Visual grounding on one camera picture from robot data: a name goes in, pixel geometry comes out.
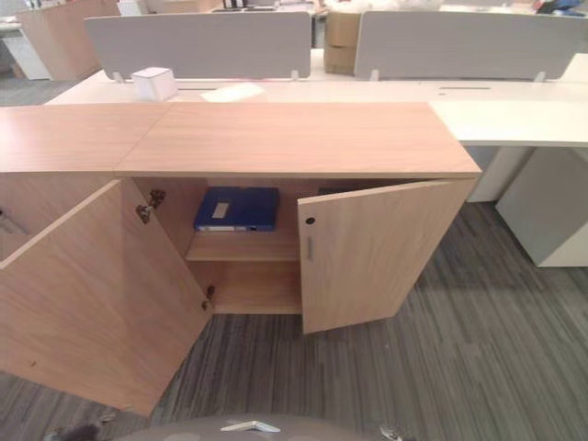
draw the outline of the cabinet top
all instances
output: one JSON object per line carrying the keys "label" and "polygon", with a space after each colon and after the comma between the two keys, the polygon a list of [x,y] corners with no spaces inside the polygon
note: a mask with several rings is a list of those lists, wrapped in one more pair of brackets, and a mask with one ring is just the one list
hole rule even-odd
{"label": "cabinet top", "polygon": [[112,171],[169,104],[0,108],[0,172]]}
{"label": "cabinet top", "polygon": [[423,103],[8,107],[7,172],[467,177],[480,172]]}

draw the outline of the gray privacy panel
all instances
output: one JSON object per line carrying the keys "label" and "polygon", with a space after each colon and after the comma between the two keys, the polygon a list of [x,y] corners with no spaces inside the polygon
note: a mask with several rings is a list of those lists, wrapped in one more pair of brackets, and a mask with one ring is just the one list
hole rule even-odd
{"label": "gray privacy panel", "polygon": [[85,28],[107,76],[157,66],[175,78],[289,78],[311,74],[305,12],[94,17]]}
{"label": "gray privacy panel", "polygon": [[368,11],[356,77],[559,78],[581,48],[588,20],[469,12]]}

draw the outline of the open cabinet door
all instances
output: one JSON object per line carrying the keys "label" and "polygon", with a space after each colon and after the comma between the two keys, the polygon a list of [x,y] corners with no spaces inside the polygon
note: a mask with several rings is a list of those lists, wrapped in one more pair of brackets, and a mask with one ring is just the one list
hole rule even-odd
{"label": "open cabinet door", "polygon": [[130,180],[114,180],[2,262],[1,369],[149,414],[212,313]]}
{"label": "open cabinet door", "polygon": [[474,182],[299,199],[304,333],[396,314]]}

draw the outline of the door hinge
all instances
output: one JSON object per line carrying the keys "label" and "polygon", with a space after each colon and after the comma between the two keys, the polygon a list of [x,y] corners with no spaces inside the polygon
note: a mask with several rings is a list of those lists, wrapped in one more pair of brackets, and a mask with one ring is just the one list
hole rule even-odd
{"label": "door hinge", "polygon": [[143,223],[149,223],[152,211],[162,205],[166,194],[163,190],[151,190],[149,196],[151,197],[149,205],[138,205],[135,208],[135,213],[137,213]]}
{"label": "door hinge", "polygon": [[204,300],[200,305],[204,311],[209,308],[209,304],[212,301],[212,297],[214,296],[214,289],[214,285],[210,285],[206,289],[206,300]]}
{"label": "door hinge", "polygon": [[5,232],[9,233],[20,233],[29,235],[30,232],[19,224],[17,221],[12,219],[6,210],[0,208],[0,229],[4,230]]}

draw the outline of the gray striped carpet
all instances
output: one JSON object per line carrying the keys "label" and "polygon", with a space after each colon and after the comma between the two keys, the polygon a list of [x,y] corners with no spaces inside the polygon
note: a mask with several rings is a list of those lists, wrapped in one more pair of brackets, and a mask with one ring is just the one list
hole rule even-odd
{"label": "gray striped carpet", "polygon": [[[3,440],[103,406],[4,375]],[[588,269],[538,269],[492,204],[467,204],[393,319],[302,336],[294,316],[216,316],[151,419],[291,413],[419,441],[588,439]]]}

